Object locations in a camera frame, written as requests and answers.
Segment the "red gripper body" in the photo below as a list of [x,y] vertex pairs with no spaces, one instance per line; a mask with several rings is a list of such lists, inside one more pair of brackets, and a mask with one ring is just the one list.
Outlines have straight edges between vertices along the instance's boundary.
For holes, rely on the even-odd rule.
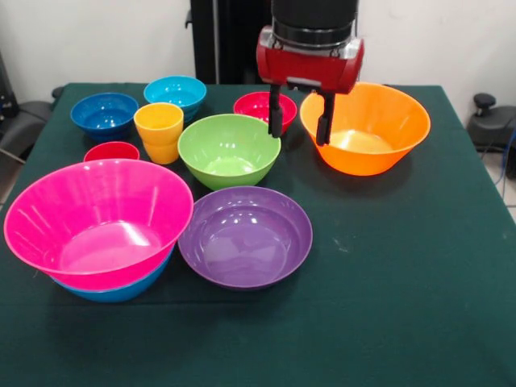
[[307,50],[282,43],[270,26],[262,28],[256,45],[262,81],[325,93],[350,93],[363,58],[364,41],[360,38],[350,38],[337,48]]

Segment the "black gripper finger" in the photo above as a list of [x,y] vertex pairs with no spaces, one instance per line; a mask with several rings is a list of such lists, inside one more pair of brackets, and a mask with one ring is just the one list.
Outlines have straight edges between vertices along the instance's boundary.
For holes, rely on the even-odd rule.
[[323,112],[318,118],[318,127],[316,133],[316,144],[324,146],[330,143],[331,125],[335,109],[335,94],[320,94],[323,97]]
[[282,133],[282,110],[280,105],[279,85],[270,85],[269,92],[269,114],[268,114],[268,133],[273,138],[279,138]]

